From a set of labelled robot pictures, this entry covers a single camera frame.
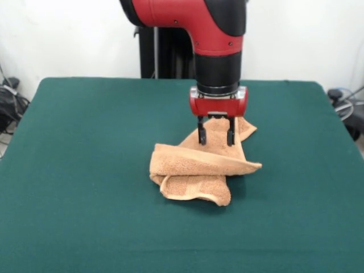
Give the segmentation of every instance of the table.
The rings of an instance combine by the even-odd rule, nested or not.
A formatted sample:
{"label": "table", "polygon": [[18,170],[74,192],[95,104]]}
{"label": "table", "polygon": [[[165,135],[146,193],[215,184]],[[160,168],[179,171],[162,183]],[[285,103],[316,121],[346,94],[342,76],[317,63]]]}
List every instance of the table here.
{"label": "table", "polygon": [[229,206],[159,193],[192,84],[43,80],[0,163],[0,272],[361,272],[364,161],[317,83],[243,82],[263,168],[228,178]]}

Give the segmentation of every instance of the cable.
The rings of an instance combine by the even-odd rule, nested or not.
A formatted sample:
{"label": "cable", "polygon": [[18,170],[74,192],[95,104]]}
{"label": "cable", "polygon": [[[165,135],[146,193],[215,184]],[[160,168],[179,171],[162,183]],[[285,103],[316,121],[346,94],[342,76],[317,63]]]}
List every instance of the cable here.
{"label": "cable", "polygon": [[346,102],[346,105],[342,105],[342,106],[340,106],[338,108],[335,108],[336,113],[338,113],[340,111],[343,111],[343,110],[345,110],[347,108],[350,108],[349,112],[346,115],[344,115],[343,117],[340,117],[342,121],[346,120],[347,118],[349,118],[354,113],[353,103],[348,101],[348,100],[345,100],[345,102]]}
{"label": "cable", "polygon": [[360,60],[359,55],[360,55],[360,53],[361,53],[361,51],[363,49],[363,46],[364,46],[364,39],[361,40],[361,42],[360,42],[360,44],[358,46],[357,54],[355,56],[355,64],[354,64],[353,70],[351,72],[350,86],[353,86],[353,81],[354,81],[354,78],[355,78],[355,72],[356,72],[356,70],[358,68],[358,61]]}
{"label": "cable", "polygon": [[348,101],[348,100],[345,100],[345,102],[346,102],[346,105],[341,105],[341,106],[339,106],[339,107],[335,108],[335,112],[336,112],[336,113],[337,113],[337,112],[340,112],[340,111],[343,111],[343,110],[345,110],[345,109],[347,109],[347,108],[354,107],[354,105],[353,105],[353,103],[352,103],[352,102],[350,102],[350,101]]}
{"label": "cable", "polygon": [[353,94],[353,91],[351,91],[349,88],[344,88],[344,87],[336,87],[334,89],[340,90],[340,91],[348,91],[350,94]]}
{"label": "cable", "polygon": [[4,75],[4,71],[2,70],[1,63],[0,63],[0,73],[1,73],[2,77],[4,78],[4,80],[6,80],[6,82],[9,84],[9,86],[10,86],[11,88],[13,88],[13,85],[11,84],[11,82],[10,82],[10,81],[8,80],[8,78],[7,78],[7,77],[5,77],[5,75]]}
{"label": "cable", "polygon": [[353,104],[352,102],[348,101],[348,100],[345,100],[346,101],[346,105],[342,105],[338,108],[335,108],[335,112],[338,113],[340,111],[343,111],[347,108],[350,108],[349,112],[344,115],[343,117],[341,117],[341,120],[344,121],[346,120],[347,118],[349,118],[353,113],[354,113],[354,107],[355,106],[359,106],[359,105],[364,105],[364,101],[359,101],[359,102],[356,102],[355,104]]}
{"label": "cable", "polygon": [[356,90],[355,92],[353,92],[352,94],[344,97],[343,99],[341,99],[340,101],[346,101],[348,98],[351,98],[352,96],[358,94],[361,90],[364,90],[364,86],[360,87],[358,90]]}

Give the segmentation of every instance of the black cable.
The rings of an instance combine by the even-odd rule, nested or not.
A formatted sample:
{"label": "black cable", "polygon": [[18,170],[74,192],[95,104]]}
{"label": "black cable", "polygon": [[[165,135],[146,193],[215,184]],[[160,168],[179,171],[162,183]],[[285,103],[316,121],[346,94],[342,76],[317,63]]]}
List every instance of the black cable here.
{"label": "black cable", "polygon": [[358,90],[356,90],[355,92],[351,93],[350,95],[347,95],[346,97],[342,98],[340,101],[347,100],[348,98],[351,98],[352,96],[358,94],[362,90],[364,90],[364,86],[360,87]]}
{"label": "black cable", "polygon": [[2,70],[1,63],[0,63],[0,73],[1,73],[2,77],[4,78],[4,80],[6,80],[6,82],[9,84],[9,86],[11,88],[13,88],[13,85],[11,84],[11,82],[9,81],[9,79],[7,77],[5,77],[5,75],[4,75],[4,71]]}

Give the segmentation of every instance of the terry cloth towel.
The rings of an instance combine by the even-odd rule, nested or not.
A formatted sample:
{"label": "terry cloth towel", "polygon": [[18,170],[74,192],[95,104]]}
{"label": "terry cloth towel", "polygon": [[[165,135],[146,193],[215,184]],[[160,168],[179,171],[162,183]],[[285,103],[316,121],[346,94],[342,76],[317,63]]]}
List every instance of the terry cloth towel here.
{"label": "terry cloth towel", "polygon": [[227,119],[204,123],[207,143],[198,143],[197,129],[178,146],[156,144],[150,161],[150,178],[164,197],[173,200],[201,198],[227,206],[231,194],[226,176],[245,175],[261,168],[245,159],[241,142],[257,128],[244,118],[235,118],[235,145],[229,147]]}

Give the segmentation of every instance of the towel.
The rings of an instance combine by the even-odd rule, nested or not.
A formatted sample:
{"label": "towel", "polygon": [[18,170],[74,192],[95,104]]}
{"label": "towel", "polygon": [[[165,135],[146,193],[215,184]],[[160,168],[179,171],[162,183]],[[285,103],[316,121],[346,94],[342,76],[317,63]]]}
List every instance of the towel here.
{"label": "towel", "polygon": [[235,145],[228,146],[227,119],[209,119],[204,123],[207,143],[198,143],[197,129],[178,146],[156,144],[150,161],[150,178],[165,198],[200,198],[227,206],[231,194],[226,176],[245,175],[260,169],[260,163],[245,159],[241,142],[257,128],[244,118],[235,118]]}

